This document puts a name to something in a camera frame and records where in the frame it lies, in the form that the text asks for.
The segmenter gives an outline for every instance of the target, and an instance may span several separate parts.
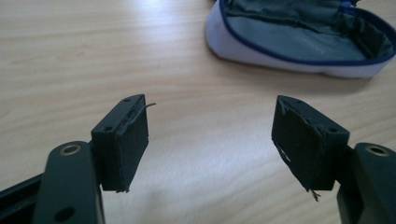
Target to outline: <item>wood grain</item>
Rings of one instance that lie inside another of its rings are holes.
[[[205,44],[213,2],[1,1],[0,189],[145,93],[150,143],[131,191],[104,193],[107,223],[340,223],[338,186],[316,203],[281,161],[276,96],[343,125],[352,147],[396,148],[396,62],[349,80],[226,62]],[[396,26],[393,0],[359,6]]]

